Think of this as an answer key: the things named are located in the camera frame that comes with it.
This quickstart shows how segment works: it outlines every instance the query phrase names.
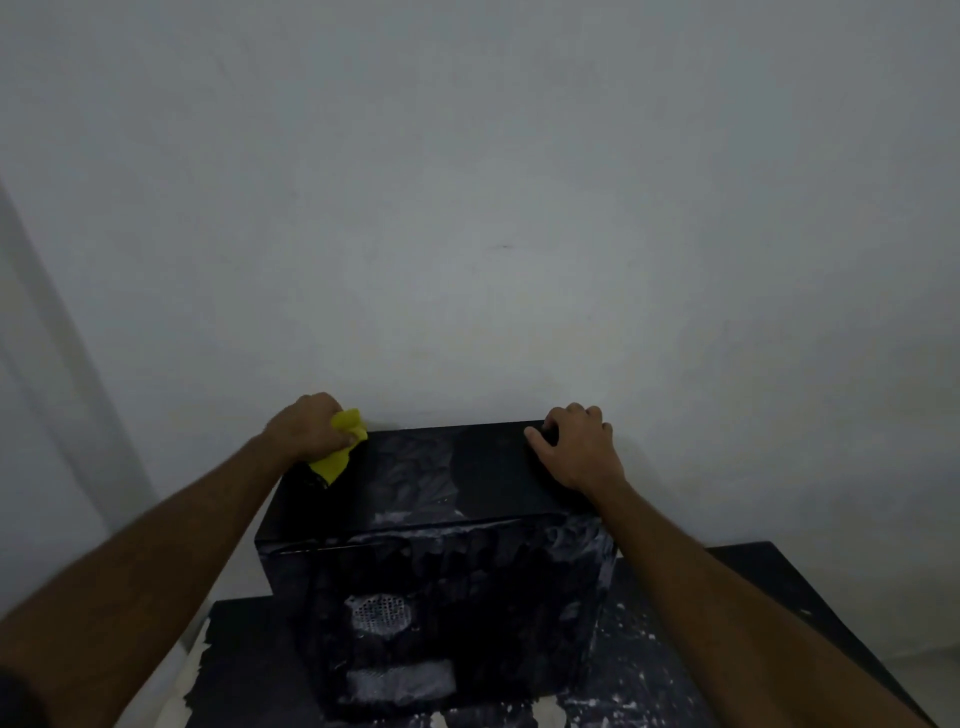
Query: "black box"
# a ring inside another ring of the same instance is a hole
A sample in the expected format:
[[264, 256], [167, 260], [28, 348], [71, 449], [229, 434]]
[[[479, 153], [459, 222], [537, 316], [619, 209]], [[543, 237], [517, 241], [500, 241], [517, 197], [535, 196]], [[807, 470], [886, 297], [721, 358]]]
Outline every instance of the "black box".
[[326, 714], [367, 720], [563, 692], [615, 547], [526, 445], [537, 423], [373, 432], [325, 489], [283, 479], [256, 534]]

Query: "dark sleeve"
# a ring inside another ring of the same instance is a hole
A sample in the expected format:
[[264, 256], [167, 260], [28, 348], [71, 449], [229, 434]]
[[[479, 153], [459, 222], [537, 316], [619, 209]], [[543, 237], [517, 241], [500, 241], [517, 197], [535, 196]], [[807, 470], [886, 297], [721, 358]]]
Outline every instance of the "dark sleeve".
[[0, 728], [50, 728], [43, 703], [26, 682], [0, 668]]

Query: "person's left hand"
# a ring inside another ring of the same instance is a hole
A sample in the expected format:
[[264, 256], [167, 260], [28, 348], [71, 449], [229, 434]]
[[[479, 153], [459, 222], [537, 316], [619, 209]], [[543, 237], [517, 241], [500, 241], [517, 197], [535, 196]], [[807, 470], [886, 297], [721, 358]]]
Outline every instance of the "person's left hand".
[[323, 460], [331, 452], [348, 448], [356, 438], [334, 429], [332, 418], [343, 407], [326, 392], [304, 395], [280, 410], [263, 429], [264, 437], [290, 462]]

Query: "yellow cloth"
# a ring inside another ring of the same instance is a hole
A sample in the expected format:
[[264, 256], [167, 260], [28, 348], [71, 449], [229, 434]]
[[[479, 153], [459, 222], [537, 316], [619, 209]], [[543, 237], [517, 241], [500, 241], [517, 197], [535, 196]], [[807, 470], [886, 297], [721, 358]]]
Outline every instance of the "yellow cloth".
[[310, 463], [310, 470], [323, 478], [328, 486], [332, 485], [333, 481], [347, 469], [347, 463], [350, 461], [350, 451], [367, 439], [367, 426], [360, 419], [359, 409], [345, 409], [343, 412], [337, 412], [330, 420], [330, 424], [333, 425], [334, 429], [349, 432], [356, 437], [356, 442], [349, 448], [338, 449], [323, 460]]

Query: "person's right arm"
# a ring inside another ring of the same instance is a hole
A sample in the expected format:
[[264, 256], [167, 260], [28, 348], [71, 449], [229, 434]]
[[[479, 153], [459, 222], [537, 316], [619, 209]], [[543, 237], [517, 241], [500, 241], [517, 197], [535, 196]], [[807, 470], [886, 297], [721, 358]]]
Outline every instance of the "person's right arm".
[[550, 411], [551, 447], [530, 446], [563, 485], [586, 495], [724, 725], [926, 724], [811, 627], [710, 556], [627, 482], [599, 407]]

